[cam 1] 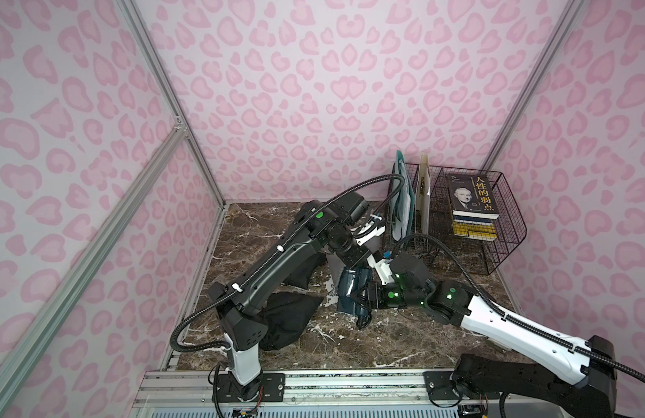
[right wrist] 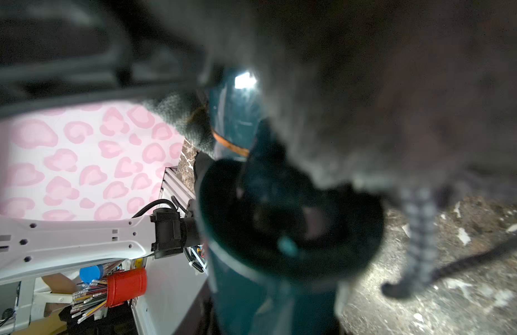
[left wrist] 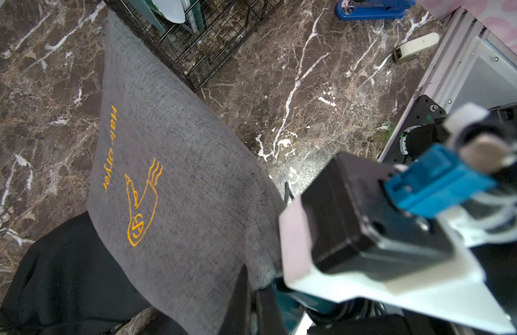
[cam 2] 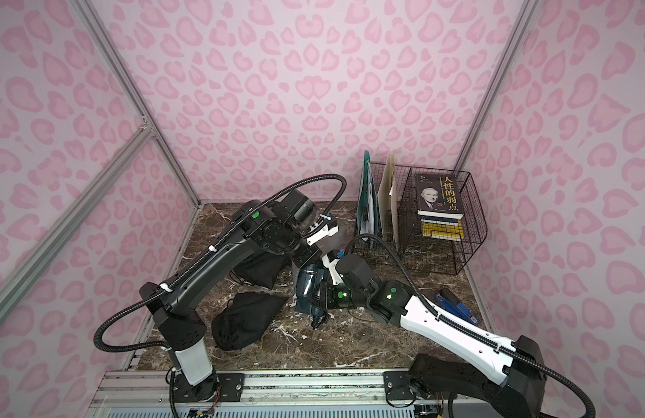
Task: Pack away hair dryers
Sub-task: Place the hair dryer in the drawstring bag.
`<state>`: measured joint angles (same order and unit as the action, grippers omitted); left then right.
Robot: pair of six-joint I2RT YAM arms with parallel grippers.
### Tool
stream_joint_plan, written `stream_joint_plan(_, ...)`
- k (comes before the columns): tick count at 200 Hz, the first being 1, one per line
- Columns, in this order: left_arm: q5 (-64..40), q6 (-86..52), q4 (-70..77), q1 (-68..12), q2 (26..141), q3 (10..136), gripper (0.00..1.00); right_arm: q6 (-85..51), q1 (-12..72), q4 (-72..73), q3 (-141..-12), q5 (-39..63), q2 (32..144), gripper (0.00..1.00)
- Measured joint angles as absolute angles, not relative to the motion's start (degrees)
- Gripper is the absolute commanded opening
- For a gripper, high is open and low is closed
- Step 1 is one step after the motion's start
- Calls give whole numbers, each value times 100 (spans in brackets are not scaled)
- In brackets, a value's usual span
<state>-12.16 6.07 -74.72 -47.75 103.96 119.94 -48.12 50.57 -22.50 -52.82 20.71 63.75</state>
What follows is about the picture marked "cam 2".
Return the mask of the dark green hair dryer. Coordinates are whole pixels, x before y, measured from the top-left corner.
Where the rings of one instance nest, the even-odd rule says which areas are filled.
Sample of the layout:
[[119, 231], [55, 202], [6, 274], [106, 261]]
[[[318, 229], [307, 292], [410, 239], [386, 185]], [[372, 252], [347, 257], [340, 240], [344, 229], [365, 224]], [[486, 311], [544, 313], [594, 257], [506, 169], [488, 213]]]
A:
[[295, 310], [311, 317], [311, 327], [318, 329], [327, 322], [329, 315], [321, 301], [320, 291], [324, 282], [323, 265], [311, 263], [303, 266], [297, 273]]

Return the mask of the black pouch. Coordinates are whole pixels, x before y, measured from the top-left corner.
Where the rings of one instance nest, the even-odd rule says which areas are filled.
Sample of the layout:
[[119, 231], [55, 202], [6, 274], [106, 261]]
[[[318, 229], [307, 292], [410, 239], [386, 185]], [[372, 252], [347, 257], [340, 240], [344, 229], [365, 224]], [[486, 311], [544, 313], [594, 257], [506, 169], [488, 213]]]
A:
[[235, 351], [259, 341], [287, 300], [276, 294], [237, 294], [212, 320], [216, 346], [224, 351]]
[[290, 257], [286, 254], [255, 254], [238, 264], [230, 272], [230, 278], [240, 285], [273, 289], [279, 274], [289, 266]]

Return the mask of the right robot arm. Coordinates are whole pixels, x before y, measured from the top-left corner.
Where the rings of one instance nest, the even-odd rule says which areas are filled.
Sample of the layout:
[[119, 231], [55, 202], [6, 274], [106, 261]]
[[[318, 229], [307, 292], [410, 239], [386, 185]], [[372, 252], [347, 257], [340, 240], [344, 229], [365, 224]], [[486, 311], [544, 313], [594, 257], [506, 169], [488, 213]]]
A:
[[374, 234], [367, 234], [366, 239], [390, 254], [404, 280], [381, 280], [350, 251], [334, 261], [324, 260], [329, 274], [341, 280], [352, 305], [364, 307], [379, 322], [419, 334], [460, 358], [459, 362], [444, 362], [418, 355], [408, 371], [417, 395], [463, 395], [487, 402], [503, 417], [543, 417], [545, 386], [554, 380], [578, 397], [585, 417], [596, 416], [590, 396], [547, 367], [535, 341], [526, 336], [513, 341], [487, 332], [437, 307], [420, 292], [389, 244]]

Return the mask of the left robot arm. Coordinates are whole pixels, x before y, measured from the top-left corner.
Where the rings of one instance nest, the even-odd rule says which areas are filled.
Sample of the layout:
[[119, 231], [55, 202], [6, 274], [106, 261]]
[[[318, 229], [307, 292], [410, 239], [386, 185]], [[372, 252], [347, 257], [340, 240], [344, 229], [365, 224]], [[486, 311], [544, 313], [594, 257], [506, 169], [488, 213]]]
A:
[[[312, 226], [299, 229], [310, 213], [307, 198], [299, 193], [299, 188], [325, 180], [338, 181], [339, 191]], [[346, 186], [342, 175], [326, 173], [300, 180], [265, 201], [248, 202], [204, 253], [162, 283], [148, 283], [141, 301], [105, 320], [94, 333], [94, 346], [107, 353], [162, 347], [169, 351], [174, 368], [190, 387], [216, 386], [215, 369], [204, 343], [206, 325], [196, 311], [197, 306], [218, 282], [250, 256], [286, 255], [298, 268], [320, 261], [323, 254], [317, 243], [337, 233], [331, 208]], [[143, 307], [150, 311], [162, 335], [160, 341], [115, 346], [103, 340], [115, 322]]]

